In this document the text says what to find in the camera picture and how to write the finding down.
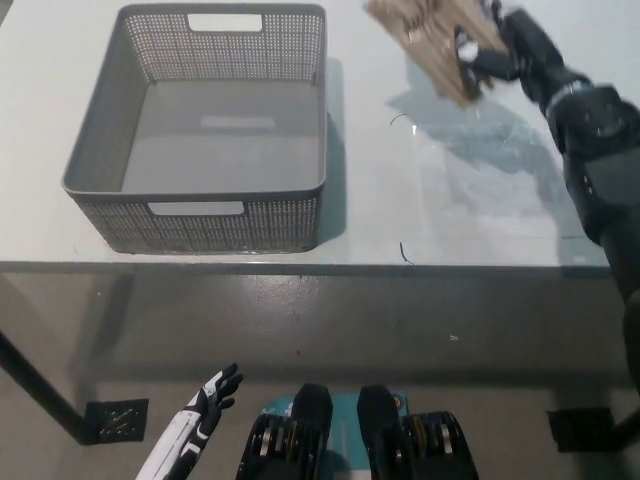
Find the robot right hand white black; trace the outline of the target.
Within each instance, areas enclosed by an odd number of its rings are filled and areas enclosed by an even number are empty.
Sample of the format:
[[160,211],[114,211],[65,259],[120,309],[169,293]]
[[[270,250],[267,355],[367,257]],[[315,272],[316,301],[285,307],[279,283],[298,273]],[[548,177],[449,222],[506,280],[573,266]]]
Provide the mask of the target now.
[[469,27],[456,26],[454,51],[464,92],[475,99],[480,85],[497,79],[518,81],[525,96],[544,109],[554,98],[590,88],[593,82],[565,65],[547,33],[523,8],[506,9],[500,1],[481,4],[503,49],[483,46]]

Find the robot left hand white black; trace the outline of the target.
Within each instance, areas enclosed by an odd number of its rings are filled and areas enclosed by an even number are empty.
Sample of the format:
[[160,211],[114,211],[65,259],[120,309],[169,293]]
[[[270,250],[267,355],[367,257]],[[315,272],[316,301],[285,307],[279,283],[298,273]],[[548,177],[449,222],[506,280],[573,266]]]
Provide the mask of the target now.
[[232,363],[204,383],[173,416],[135,479],[187,479],[242,380]]

